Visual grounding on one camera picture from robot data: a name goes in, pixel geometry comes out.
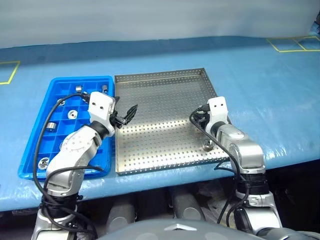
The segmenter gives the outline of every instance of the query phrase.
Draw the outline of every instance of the metal nut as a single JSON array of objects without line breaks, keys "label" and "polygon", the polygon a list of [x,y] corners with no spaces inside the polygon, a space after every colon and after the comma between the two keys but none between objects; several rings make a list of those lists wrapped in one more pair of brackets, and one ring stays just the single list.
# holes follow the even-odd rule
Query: metal nut
[{"label": "metal nut", "polygon": [[76,110],[70,110],[68,112],[68,119],[76,119],[78,116],[78,112]]},{"label": "metal nut", "polygon": [[62,102],[59,104],[59,106],[64,106],[65,103],[66,103],[66,101],[62,101]]},{"label": "metal nut", "polygon": [[75,86],[75,91],[77,92],[77,93],[81,93],[82,92],[82,86]]},{"label": "metal nut", "polygon": [[108,86],[107,85],[102,85],[101,89],[102,89],[102,92],[105,93],[105,94],[108,92]]},{"label": "metal nut", "polygon": [[48,158],[48,157],[41,158],[38,163],[38,169],[46,170],[48,167],[48,164],[49,164],[49,160],[50,160],[50,158]]},{"label": "metal nut", "polygon": [[45,130],[48,132],[54,132],[56,131],[57,124],[55,122],[48,122],[48,124],[45,127]]},{"label": "metal nut", "polygon": [[209,152],[212,149],[214,149],[214,146],[215,146],[215,143],[211,139],[206,138],[205,140],[203,140],[202,148],[206,152]]}]

